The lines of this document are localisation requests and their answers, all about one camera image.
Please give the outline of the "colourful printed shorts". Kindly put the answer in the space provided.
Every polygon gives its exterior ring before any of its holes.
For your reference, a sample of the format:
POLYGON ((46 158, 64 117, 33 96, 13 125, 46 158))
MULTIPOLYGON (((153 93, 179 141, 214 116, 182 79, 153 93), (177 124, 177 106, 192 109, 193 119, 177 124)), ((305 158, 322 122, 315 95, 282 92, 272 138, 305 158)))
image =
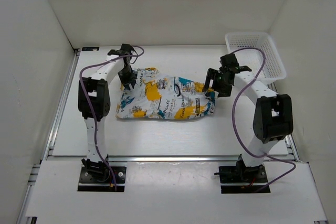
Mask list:
POLYGON ((134 88, 123 88, 117 104, 119 119, 193 120, 215 111, 215 92, 202 92, 203 83, 169 76, 157 68, 138 68, 134 73, 134 88))

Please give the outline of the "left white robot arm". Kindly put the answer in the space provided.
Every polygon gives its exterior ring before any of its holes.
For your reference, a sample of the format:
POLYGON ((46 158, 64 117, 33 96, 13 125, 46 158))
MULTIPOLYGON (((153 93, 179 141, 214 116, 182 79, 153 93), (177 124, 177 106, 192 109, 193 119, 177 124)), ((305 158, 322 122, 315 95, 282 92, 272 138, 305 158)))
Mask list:
POLYGON ((113 174, 104 136, 104 121, 111 107, 109 85, 119 77, 124 88, 133 89, 136 75, 131 59, 138 56, 134 46, 122 44, 120 49, 110 50, 104 62, 86 66, 79 73, 78 110, 84 118, 88 140, 88 155, 82 163, 98 182, 105 182, 113 174))

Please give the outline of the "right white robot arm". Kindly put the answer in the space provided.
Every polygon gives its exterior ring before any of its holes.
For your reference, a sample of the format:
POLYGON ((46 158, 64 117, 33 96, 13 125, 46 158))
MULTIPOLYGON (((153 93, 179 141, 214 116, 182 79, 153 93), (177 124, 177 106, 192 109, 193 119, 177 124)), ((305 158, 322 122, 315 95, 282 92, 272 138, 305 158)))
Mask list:
POLYGON ((234 53, 226 54, 220 59, 219 69, 209 68, 203 92, 209 88, 218 92, 219 97, 229 97, 232 88, 239 89, 238 95, 244 94, 255 106, 253 118, 253 138, 245 145, 236 125, 237 100, 232 108, 232 124, 235 135, 243 153, 236 168, 236 177, 247 182, 255 175, 255 167, 263 164, 269 151, 287 135, 293 132, 291 97, 278 94, 258 80, 250 67, 241 66, 234 53))

